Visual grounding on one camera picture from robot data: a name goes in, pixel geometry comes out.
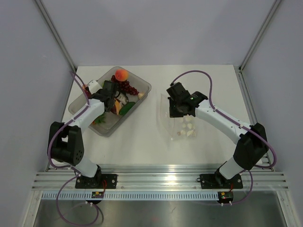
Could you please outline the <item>clear zip top bag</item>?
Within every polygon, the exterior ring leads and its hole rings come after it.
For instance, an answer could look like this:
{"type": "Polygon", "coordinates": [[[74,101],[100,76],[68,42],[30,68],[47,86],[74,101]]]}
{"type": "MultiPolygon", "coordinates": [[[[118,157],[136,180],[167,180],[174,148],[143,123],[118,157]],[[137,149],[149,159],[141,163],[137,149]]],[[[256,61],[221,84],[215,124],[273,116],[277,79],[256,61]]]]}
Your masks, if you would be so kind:
{"type": "Polygon", "coordinates": [[[157,106],[157,120],[163,134],[171,141],[193,140],[196,137],[196,124],[193,116],[170,118],[169,100],[165,94],[160,94],[157,106]]]}

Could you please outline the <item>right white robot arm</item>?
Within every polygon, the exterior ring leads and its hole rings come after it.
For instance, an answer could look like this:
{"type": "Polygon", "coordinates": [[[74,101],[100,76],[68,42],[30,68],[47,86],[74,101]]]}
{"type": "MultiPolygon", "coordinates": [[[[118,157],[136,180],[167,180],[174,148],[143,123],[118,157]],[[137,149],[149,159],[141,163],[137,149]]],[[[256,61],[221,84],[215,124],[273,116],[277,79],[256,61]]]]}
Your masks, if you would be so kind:
{"type": "Polygon", "coordinates": [[[213,174],[201,175],[203,189],[241,189],[238,182],[242,171],[251,170],[267,153],[266,132],[263,125],[250,125],[217,109],[210,97],[201,92],[189,93],[180,82],[168,89],[169,116],[180,118],[193,116],[204,120],[225,134],[235,145],[233,156],[213,174]]]}

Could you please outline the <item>aluminium frame post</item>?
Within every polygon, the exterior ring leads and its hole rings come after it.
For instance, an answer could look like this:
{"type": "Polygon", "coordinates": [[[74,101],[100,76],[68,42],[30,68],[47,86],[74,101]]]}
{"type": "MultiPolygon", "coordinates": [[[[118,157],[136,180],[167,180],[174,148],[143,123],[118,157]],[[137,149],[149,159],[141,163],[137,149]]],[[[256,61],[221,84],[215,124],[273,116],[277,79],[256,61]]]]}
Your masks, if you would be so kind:
{"type": "Polygon", "coordinates": [[[281,6],[283,0],[275,0],[273,4],[271,5],[265,19],[263,20],[256,36],[253,39],[253,42],[251,43],[247,53],[245,54],[244,59],[242,60],[241,64],[239,65],[239,72],[243,73],[245,67],[247,66],[250,58],[252,57],[253,53],[257,49],[257,46],[261,42],[262,37],[264,36],[265,32],[269,28],[269,25],[274,18],[275,14],[277,13],[279,7],[281,6]]]}
{"type": "Polygon", "coordinates": [[[63,43],[63,41],[60,37],[60,34],[58,33],[58,31],[55,27],[55,24],[50,16],[46,6],[44,5],[43,1],[34,0],[34,3],[36,4],[39,12],[41,13],[43,20],[47,24],[47,27],[49,28],[53,38],[55,39],[59,49],[61,50],[65,60],[67,61],[68,65],[69,65],[71,71],[76,72],[77,67],[76,67],[75,63],[73,62],[65,44],[63,43]]]}

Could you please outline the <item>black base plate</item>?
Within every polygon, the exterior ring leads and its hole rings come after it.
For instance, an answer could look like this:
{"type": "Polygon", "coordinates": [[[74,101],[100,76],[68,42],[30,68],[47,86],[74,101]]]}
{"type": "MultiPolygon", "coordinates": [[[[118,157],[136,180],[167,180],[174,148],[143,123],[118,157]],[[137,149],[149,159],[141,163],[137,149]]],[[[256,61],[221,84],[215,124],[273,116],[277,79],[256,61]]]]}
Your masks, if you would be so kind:
{"type": "Polygon", "coordinates": [[[115,189],[117,185],[116,174],[101,174],[97,177],[80,176],[75,183],[76,189],[115,189]]]}
{"type": "Polygon", "coordinates": [[[201,184],[202,189],[243,189],[239,174],[231,179],[218,177],[216,174],[200,174],[196,181],[201,184]]]}

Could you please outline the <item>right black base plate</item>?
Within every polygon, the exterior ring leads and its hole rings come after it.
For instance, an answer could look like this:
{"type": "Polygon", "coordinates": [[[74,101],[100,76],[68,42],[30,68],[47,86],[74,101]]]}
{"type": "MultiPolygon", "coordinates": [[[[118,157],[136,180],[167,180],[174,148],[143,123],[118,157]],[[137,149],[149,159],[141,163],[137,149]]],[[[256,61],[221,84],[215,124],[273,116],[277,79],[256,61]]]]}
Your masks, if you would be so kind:
{"type": "Polygon", "coordinates": [[[216,174],[200,174],[196,181],[201,184],[202,189],[243,189],[239,174],[231,179],[218,177],[216,174]]]}

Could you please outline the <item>red orange meat slab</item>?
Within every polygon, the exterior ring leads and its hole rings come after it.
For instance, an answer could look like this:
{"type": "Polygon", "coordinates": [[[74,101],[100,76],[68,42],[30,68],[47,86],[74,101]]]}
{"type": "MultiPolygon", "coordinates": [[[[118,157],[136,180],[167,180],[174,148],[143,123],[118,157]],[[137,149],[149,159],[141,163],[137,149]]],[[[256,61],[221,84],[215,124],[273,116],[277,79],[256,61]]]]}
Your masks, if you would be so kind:
{"type": "Polygon", "coordinates": [[[113,114],[119,115],[121,108],[122,108],[122,104],[117,99],[115,99],[114,106],[112,107],[111,112],[113,114]]]}

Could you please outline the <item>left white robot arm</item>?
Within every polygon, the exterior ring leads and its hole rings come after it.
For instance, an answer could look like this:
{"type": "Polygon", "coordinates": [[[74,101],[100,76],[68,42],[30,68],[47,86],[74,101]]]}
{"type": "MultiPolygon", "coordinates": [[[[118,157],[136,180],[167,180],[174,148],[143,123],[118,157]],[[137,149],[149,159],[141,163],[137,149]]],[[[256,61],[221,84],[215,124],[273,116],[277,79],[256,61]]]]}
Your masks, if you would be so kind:
{"type": "Polygon", "coordinates": [[[66,123],[53,122],[50,126],[47,155],[51,166],[57,167],[52,160],[65,163],[79,178],[82,178],[91,188],[102,184],[101,168],[84,157],[82,134],[93,121],[109,112],[115,104],[118,91],[116,83],[106,80],[95,93],[87,96],[85,105],[66,123]]]}

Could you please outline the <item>right aluminium frame post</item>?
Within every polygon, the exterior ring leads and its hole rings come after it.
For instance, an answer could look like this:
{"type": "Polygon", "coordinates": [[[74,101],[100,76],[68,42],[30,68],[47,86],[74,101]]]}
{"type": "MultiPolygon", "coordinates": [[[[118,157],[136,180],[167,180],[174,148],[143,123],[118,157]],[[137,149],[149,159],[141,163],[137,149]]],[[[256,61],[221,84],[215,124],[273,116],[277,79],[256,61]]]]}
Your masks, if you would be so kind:
{"type": "Polygon", "coordinates": [[[257,46],[261,42],[262,37],[264,36],[265,32],[269,28],[269,25],[274,18],[275,14],[277,13],[279,7],[281,6],[283,0],[275,0],[273,4],[271,5],[265,19],[263,20],[256,36],[253,39],[253,42],[251,43],[247,53],[245,54],[244,59],[242,60],[241,64],[239,65],[239,72],[243,73],[245,67],[247,66],[250,58],[252,57],[253,53],[257,49],[257,46]]]}

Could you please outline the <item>aluminium mounting rail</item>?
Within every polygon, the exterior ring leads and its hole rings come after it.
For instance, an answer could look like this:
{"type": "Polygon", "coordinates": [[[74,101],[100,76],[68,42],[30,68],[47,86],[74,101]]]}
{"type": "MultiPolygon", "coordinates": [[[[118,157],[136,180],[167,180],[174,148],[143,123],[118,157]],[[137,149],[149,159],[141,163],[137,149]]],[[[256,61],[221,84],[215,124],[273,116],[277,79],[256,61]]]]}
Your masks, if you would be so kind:
{"type": "MultiPolygon", "coordinates": [[[[161,165],[161,166],[115,166],[104,165],[102,173],[117,175],[117,191],[199,191],[197,178],[201,174],[213,173],[214,168],[201,165],[161,165]]],[[[253,180],[254,191],[288,191],[288,183],[282,172],[252,169],[242,173],[243,189],[248,190],[253,180]]],[[[58,190],[74,177],[68,169],[49,169],[38,172],[32,185],[33,191],[58,190]]]]}

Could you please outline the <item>left aluminium frame post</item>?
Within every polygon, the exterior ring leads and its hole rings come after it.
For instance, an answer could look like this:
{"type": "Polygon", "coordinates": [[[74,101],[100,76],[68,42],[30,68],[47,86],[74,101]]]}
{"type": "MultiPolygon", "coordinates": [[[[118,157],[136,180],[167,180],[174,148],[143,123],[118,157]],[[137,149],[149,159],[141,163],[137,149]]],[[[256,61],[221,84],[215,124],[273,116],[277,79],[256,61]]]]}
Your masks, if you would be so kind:
{"type": "Polygon", "coordinates": [[[34,0],[34,3],[36,4],[39,12],[41,13],[43,20],[47,24],[47,27],[49,28],[53,38],[55,39],[59,49],[61,50],[65,60],[67,61],[68,65],[69,65],[71,71],[76,72],[77,67],[76,67],[75,63],[73,62],[65,44],[63,43],[63,41],[60,37],[60,34],[58,33],[58,31],[55,27],[55,24],[50,16],[46,6],[44,5],[43,1],[34,0]]]}

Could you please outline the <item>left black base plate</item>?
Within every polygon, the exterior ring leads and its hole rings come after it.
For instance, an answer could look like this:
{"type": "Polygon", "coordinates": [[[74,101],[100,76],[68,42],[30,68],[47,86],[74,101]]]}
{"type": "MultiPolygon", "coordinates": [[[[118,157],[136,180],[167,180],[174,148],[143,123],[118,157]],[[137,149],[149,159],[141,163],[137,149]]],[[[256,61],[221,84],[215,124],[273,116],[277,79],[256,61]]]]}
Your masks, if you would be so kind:
{"type": "Polygon", "coordinates": [[[117,185],[116,174],[101,174],[97,177],[80,176],[75,183],[76,189],[115,189],[117,185]]]}

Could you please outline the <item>white garlic clove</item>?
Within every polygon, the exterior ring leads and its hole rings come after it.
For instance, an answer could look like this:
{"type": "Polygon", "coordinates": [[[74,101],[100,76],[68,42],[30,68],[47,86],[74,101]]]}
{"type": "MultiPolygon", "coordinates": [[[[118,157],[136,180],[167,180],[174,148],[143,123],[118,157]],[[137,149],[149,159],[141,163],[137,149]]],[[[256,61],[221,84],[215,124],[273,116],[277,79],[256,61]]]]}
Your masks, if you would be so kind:
{"type": "Polygon", "coordinates": [[[144,93],[139,93],[138,98],[141,99],[144,96],[144,93]]]}

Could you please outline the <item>silver grey fish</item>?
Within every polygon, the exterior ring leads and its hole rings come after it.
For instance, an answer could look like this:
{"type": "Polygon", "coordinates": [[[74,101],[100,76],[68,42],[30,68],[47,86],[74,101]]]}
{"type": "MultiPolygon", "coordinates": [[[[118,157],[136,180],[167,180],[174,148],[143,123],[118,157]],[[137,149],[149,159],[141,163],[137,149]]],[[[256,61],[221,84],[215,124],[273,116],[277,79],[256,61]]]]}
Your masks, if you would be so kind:
{"type": "Polygon", "coordinates": [[[116,91],[115,99],[118,100],[122,105],[126,105],[129,102],[128,97],[121,91],[116,91]]]}

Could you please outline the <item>green cucumber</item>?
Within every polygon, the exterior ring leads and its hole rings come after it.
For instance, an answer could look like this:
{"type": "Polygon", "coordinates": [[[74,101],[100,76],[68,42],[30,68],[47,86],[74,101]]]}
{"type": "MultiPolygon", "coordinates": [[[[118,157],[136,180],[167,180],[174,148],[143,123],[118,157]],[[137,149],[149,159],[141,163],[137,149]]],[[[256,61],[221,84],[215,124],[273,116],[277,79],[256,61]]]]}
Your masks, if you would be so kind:
{"type": "Polygon", "coordinates": [[[127,104],[122,106],[122,108],[119,110],[118,115],[125,116],[134,105],[135,105],[135,102],[128,102],[127,104]]]}

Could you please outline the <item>orange peach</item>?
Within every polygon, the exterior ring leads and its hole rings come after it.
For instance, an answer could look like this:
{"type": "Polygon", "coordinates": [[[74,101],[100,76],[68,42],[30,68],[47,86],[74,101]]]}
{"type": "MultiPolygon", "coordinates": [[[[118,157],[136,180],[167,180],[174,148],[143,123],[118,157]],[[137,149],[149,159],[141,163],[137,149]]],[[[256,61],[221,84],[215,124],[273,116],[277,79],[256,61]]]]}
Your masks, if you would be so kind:
{"type": "Polygon", "coordinates": [[[128,79],[128,71],[125,69],[117,69],[115,72],[115,78],[119,82],[124,82],[128,79]]]}

